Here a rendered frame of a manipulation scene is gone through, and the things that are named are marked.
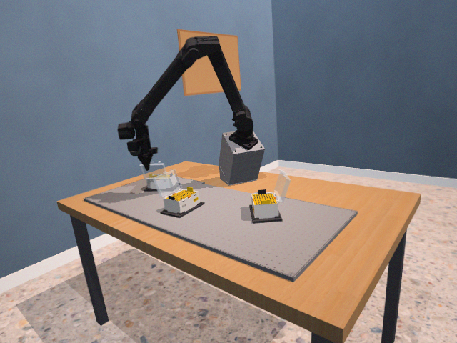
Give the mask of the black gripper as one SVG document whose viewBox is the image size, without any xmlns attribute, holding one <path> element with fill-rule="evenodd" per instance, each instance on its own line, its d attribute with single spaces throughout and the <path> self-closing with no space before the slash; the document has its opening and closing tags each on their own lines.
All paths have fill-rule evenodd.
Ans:
<svg viewBox="0 0 457 343">
<path fill-rule="evenodd" d="M 140 154 L 137 156 L 138 159 L 140 160 L 140 162 L 145 167 L 146 171 L 149 170 L 150 162 L 151 162 L 153 154 L 157 154 L 157 153 L 158 153 L 158 147 L 151 147 L 151 149 L 148 151 L 141 151 Z M 148 156 L 149 156 L 149 160 L 148 160 Z"/>
</svg>

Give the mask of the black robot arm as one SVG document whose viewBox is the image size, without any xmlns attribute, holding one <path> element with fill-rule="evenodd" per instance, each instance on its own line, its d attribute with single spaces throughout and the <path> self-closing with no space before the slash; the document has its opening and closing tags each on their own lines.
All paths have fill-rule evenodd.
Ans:
<svg viewBox="0 0 457 343">
<path fill-rule="evenodd" d="M 247 150 L 250 150 L 258 143 L 258 139 L 253 137 L 251 112 L 242 103 L 241 95 L 238 92 L 218 40 L 217 36 L 195 36 L 188 38 L 176 55 L 176 58 L 154 84 L 149 93 L 136 105 L 132 111 L 131 121 L 119 124 L 118 134 L 120 140 L 133 139 L 135 136 L 136 138 L 140 138 L 127 142 L 128 151 L 132 156 L 138 156 L 141 151 L 151 149 L 150 138 L 141 139 L 149 136 L 149 129 L 145 123 L 182 74 L 197 59 L 207 55 L 223 87 L 222 89 L 228 99 L 232 112 L 234 112 L 232 120 L 235 121 L 233 126 L 237 130 L 229 136 L 229 140 Z"/>
</svg>

